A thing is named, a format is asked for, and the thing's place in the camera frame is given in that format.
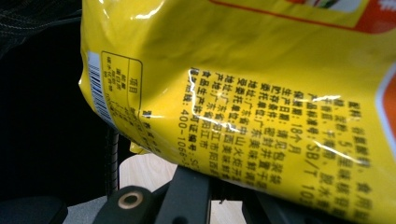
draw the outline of black fabric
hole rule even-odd
[[[0,223],[62,224],[67,207],[54,197],[30,197],[0,202]]]
[[[81,71],[78,22],[0,61],[0,201],[55,195],[72,205],[105,195],[107,126],[82,97]]]
[[[6,0],[0,3],[0,58],[28,37],[81,9],[81,0]]]

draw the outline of black plastic part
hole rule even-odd
[[[244,190],[242,202],[242,214],[247,224],[270,224],[265,211],[262,209],[255,191]]]
[[[270,223],[277,224],[347,224],[343,219],[332,217],[318,210],[286,202],[268,194],[256,191],[260,207],[265,211]]]
[[[0,223],[62,224],[66,216],[66,204],[55,197],[29,197],[0,202]]]
[[[137,203],[137,206],[132,208],[121,208],[119,201],[122,201],[122,196],[128,196],[129,194],[141,194],[141,202]],[[152,219],[152,213],[150,206],[152,204],[152,195],[148,189],[140,187],[130,186],[115,192],[105,203],[102,209],[96,216],[93,224],[130,224],[130,223],[150,223]]]
[[[210,220],[209,177],[178,166],[156,224],[204,224]]]
[[[119,164],[118,164],[119,134],[108,127],[106,136],[106,195],[109,198],[119,189]]]

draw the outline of yellow snack bag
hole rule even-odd
[[[80,87],[136,146],[396,220],[395,0],[84,0]]]

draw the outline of wooden floor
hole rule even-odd
[[[176,166],[153,154],[133,156],[120,166],[120,187],[130,185],[154,191],[172,179]],[[211,224],[246,224],[241,202],[212,202]]]

